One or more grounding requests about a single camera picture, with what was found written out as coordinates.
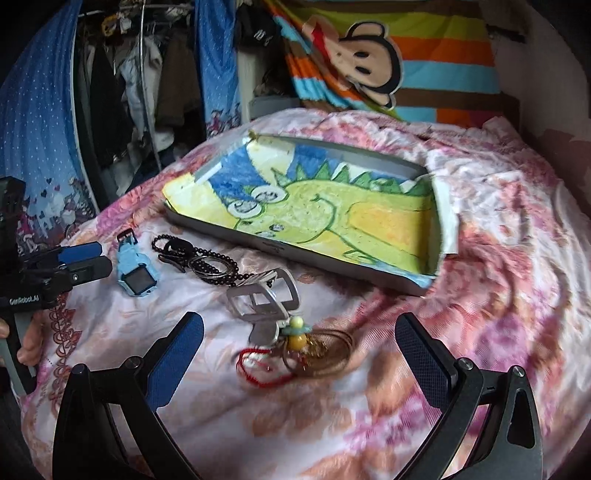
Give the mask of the person's left hand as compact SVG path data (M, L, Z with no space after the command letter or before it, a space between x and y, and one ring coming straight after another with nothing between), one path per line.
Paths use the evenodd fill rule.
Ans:
M43 328L44 315L41 311L35 312L21 341L21 347L17 352L17 359L21 364L29 367L38 364L43 349Z

